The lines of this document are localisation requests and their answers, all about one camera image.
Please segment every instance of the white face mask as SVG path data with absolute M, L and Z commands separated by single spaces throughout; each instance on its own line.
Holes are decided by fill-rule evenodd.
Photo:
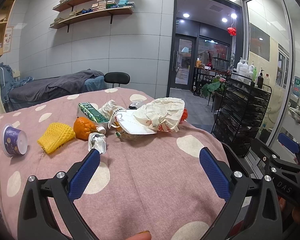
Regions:
M 96 149 L 100 154 L 106 153 L 106 136 L 101 133 L 91 133 L 88 139 L 88 150 Z

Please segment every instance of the blue gripper pad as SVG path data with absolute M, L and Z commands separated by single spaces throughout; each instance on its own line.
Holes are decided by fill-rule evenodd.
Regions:
M 299 153 L 299 145 L 284 133 L 278 135 L 278 141 L 294 154 Z
M 219 198 L 227 202 L 231 196 L 229 181 L 204 148 L 200 151 L 199 161 Z
M 71 201 L 81 198 L 99 164 L 100 153 L 94 150 L 69 183 L 68 197 Z

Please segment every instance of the poster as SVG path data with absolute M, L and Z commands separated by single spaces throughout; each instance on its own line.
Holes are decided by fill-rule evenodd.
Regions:
M 11 49 L 12 27 L 7 27 L 3 38 L 3 53 L 9 52 Z

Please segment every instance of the ceiling vent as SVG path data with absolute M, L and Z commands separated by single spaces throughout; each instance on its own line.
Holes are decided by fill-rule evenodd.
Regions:
M 222 11 L 223 9 L 220 8 L 220 7 L 218 7 L 218 6 L 216 6 L 216 5 L 212 5 L 212 6 L 210 7 L 210 10 L 220 12 L 220 11 Z

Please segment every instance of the purple plastic cup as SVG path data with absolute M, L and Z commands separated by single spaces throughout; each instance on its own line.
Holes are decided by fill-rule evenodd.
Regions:
M 24 155 L 28 149 L 26 133 L 6 124 L 2 129 L 2 149 L 7 157 Z

